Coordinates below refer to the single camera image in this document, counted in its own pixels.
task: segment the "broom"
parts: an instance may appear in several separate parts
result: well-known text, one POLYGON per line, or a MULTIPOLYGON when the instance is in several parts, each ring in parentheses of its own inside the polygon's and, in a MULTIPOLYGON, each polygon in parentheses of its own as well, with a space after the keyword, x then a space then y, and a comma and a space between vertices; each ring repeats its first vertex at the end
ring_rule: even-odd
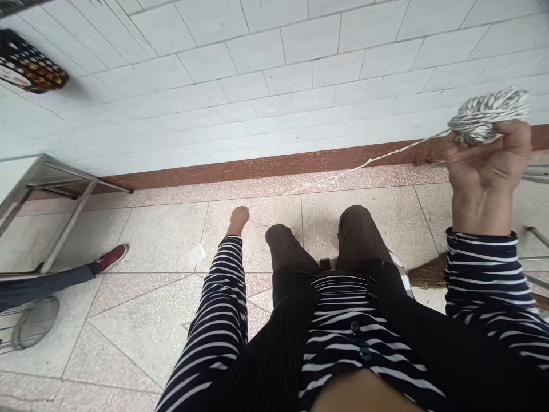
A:
MULTIPOLYGON (((421 289, 446 288, 446 281, 444 280, 446 262, 446 252, 444 252, 437 258, 409 270, 408 277, 410 278, 410 284, 421 289)), ((536 293, 532 293, 532 295, 536 300, 536 308, 549 310, 549 298, 536 293)))

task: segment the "striped shirt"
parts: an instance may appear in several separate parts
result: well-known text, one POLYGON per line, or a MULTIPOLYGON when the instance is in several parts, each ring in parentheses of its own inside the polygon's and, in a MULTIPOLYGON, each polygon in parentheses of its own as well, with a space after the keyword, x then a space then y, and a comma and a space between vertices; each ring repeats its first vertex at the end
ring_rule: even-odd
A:
MULTIPOLYGON (((549 326, 534 308, 516 255, 517 238, 470 236, 447 231, 447 315, 476 327, 511 351, 549 369, 549 326)), ((421 408, 450 409, 425 365, 368 300, 354 274, 312 281, 320 294, 300 376, 300 410, 308 411, 333 377, 367 367, 421 408)), ((248 343, 242 239, 220 244, 157 411, 190 411, 193 397, 234 364, 248 343)))

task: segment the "patterned bag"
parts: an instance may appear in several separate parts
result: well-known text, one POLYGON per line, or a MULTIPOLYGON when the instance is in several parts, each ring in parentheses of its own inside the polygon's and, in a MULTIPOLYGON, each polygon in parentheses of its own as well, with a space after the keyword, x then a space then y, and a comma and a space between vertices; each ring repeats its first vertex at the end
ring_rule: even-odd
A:
POLYGON ((42 94, 65 86, 69 75, 12 30, 0 30, 0 80, 42 94))

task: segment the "striped sleeve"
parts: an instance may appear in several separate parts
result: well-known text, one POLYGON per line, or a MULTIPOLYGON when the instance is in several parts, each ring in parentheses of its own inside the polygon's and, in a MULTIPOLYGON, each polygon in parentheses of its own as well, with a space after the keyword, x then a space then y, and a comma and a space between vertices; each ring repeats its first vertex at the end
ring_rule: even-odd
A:
POLYGON ((518 261, 516 234, 479 236, 446 231, 446 313, 549 370, 549 326, 518 261))
POLYGON ((158 401, 157 412, 191 411, 248 343, 242 238, 227 236, 202 287, 183 353, 158 401))

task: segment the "white yarn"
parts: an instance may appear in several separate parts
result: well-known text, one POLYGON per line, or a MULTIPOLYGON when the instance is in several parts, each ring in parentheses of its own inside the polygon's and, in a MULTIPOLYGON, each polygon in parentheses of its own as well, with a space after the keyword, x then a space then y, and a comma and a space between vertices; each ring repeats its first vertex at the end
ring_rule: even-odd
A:
MULTIPOLYGON (((371 162, 383 159, 384 157, 392 154, 395 155, 397 153, 401 153, 432 138, 446 135, 452 130, 457 132, 457 136, 454 139, 454 141, 457 142, 466 142, 469 144, 492 143, 501 136, 494 130, 494 123, 500 121, 524 120, 528 117, 529 106, 524 103, 524 100, 527 97, 528 92, 526 90, 517 90, 515 87, 510 87, 507 90, 501 90, 496 93, 488 93, 482 96, 472 97, 459 108, 457 116, 450 119, 448 122, 448 129, 393 152, 383 154, 375 157, 374 159, 370 158, 366 163, 361 164, 354 169, 343 171, 338 175, 317 180, 313 183, 307 183, 279 196, 292 195, 311 186, 317 186, 319 188, 328 187, 347 173, 366 167, 371 162)), ((266 203, 266 200, 256 203, 255 206, 262 203, 266 203)))
POLYGON ((481 144, 497 140, 501 135, 494 130, 494 123, 528 117, 527 97, 527 91, 511 87, 470 98, 448 122, 449 128, 458 132, 455 141, 481 144))

